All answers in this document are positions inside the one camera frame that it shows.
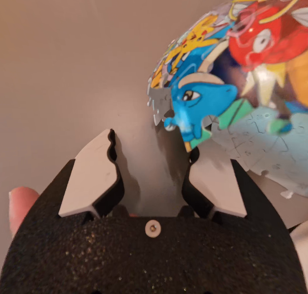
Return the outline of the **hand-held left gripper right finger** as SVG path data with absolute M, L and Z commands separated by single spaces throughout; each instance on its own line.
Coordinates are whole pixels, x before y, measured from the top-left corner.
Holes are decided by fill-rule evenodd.
M 246 208 L 230 158 L 208 140 L 190 153 L 182 196 L 200 218 L 216 212 L 245 218 Z

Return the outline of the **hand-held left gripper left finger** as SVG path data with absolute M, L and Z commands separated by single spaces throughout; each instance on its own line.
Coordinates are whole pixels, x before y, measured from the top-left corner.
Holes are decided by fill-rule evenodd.
M 75 157 L 59 209 L 60 217 L 84 212 L 101 218 L 112 212 L 124 196 L 124 183 L 116 163 L 116 138 L 106 129 Z

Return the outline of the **colourful puzzle ball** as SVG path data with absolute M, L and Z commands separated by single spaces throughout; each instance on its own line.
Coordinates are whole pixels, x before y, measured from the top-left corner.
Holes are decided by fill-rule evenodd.
M 171 42 L 148 80 L 153 121 L 187 152 L 212 139 L 307 197 L 308 0 L 232 0 Z

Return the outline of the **person's left hand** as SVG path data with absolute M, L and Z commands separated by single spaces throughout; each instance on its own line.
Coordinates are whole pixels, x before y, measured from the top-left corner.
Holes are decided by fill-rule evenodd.
M 12 238 L 38 197 L 39 193 L 28 187 L 17 187 L 9 192 L 9 223 Z

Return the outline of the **person's white shirt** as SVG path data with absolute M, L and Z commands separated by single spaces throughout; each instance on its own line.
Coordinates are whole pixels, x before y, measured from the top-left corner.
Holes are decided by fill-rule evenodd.
M 301 223 L 290 234 L 305 274 L 308 272 L 308 221 Z

